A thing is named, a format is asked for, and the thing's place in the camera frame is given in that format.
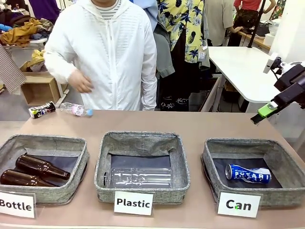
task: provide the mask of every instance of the storage basket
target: storage basket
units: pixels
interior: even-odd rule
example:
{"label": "storage basket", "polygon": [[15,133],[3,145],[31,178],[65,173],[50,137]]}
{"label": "storage basket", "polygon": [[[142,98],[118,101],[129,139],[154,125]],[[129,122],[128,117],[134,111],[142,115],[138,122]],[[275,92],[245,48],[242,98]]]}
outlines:
{"label": "storage basket", "polygon": [[[305,172],[277,142],[264,139],[211,138],[204,145],[203,161],[216,195],[220,190],[263,194],[262,207],[295,206],[305,194]],[[246,183],[225,177],[225,165],[267,167],[269,184]]]}
{"label": "storage basket", "polygon": [[25,153],[37,157],[49,156],[60,157],[60,160],[73,160],[69,180],[60,187],[26,187],[0,184],[0,191],[35,193],[37,204],[68,203],[81,181],[89,159],[87,142],[81,138],[64,136],[14,135],[0,148],[0,174],[7,169],[14,169],[16,159]]}
{"label": "storage basket", "polygon": [[[173,172],[171,188],[109,188],[104,175],[112,168],[112,156],[169,156]],[[173,133],[108,132],[102,139],[94,184],[102,202],[114,202],[115,191],[153,193],[155,204],[180,204],[190,186],[189,169],[181,138]]]}

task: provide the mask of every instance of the label sign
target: label sign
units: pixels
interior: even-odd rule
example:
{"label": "label sign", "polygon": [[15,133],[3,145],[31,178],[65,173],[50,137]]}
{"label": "label sign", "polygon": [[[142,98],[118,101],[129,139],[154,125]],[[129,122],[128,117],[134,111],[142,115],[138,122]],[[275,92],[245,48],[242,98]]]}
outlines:
{"label": "label sign", "polygon": [[152,214],[153,194],[115,192],[114,212],[145,215]]}
{"label": "label sign", "polygon": [[0,213],[35,218],[34,197],[0,192]]}
{"label": "label sign", "polygon": [[261,196],[221,192],[218,214],[256,218]]}

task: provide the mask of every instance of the black can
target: black can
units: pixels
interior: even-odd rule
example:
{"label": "black can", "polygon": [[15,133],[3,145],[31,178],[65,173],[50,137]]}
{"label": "black can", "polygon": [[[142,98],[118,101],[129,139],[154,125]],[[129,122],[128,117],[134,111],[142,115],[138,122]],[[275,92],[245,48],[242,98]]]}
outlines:
{"label": "black can", "polygon": [[56,107],[52,101],[42,106],[33,106],[29,108],[29,113],[32,118],[39,118],[54,111],[56,111]]}

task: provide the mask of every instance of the brown table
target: brown table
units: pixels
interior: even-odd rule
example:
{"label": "brown table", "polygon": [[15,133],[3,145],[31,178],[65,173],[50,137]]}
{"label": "brown table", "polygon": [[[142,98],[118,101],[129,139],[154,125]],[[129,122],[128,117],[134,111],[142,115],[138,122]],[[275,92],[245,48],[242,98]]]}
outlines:
{"label": "brown table", "polygon": [[[252,35],[246,34],[245,32],[241,32],[241,31],[239,31],[238,34],[242,35],[243,39],[244,39],[244,37],[246,37],[246,39],[251,39],[251,37],[252,37]],[[267,49],[267,50],[271,49],[271,46],[264,44],[264,39],[258,39],[257,37],[254,37],[253,42],[255,44],[257,44],[258,46],[260,46],[261,48],[264,48],[264,49]]]}
{"label": "brown table", "polygon": [[[277,133],[268,121],[256,126],[251,114],[233,113],[171,113],[94,111],[92,118],[74,117],[56,112],[39,119],[30,119],[21,128],[23,134],[50,134],[81,137],[88,141],[90,161],[85,179],[68,205],[45,207],[37,219],[21,219],[0,215],[0,222],[34,226],[96,226],[94,228],[169,227],[217,229],[286,229],[305,225],[305,205],[297,208],[265,209],[256,219],[216,214],[210,187],[202,174],[200,155],[209,137],[265,138],[279,141],[305,168],[301,158]],[[191,186],[183,204],[154,206],[153,217],[122,216],[113,213],[113,204],[98,201],[93,184],[94,167],[100,141],[107,131],[164,131],[181,135],[191,173]]]}

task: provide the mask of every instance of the hooded jacket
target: hooded jacket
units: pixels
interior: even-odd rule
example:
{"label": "hooded jacket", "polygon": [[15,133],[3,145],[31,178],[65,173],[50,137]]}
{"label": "hooded jacket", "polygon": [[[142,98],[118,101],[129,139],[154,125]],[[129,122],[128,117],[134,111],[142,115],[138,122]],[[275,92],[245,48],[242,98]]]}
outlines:
{"label": "hooded jacket", "polygon": [[94,89],[81,94],[84,105],[103,110],[140,110],[141,101],[154,110],[156,56],[149,18],[129,0],[108,21],[91,0],[78,0],[60,14],[44,54],[58,82],[76,68],[90,77]]}

